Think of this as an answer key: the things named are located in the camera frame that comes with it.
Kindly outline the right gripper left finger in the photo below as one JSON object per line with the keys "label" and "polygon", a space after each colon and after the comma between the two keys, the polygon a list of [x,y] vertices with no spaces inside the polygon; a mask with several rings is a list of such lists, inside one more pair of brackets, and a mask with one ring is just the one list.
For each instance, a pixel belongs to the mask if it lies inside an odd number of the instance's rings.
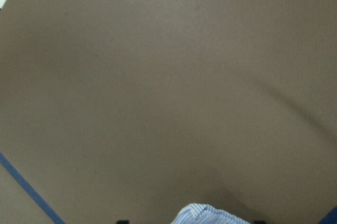
{"label": "right gripper left finger", "polygon": [[129,224],[128,220],[119,220],[116,222],[116,224]]}

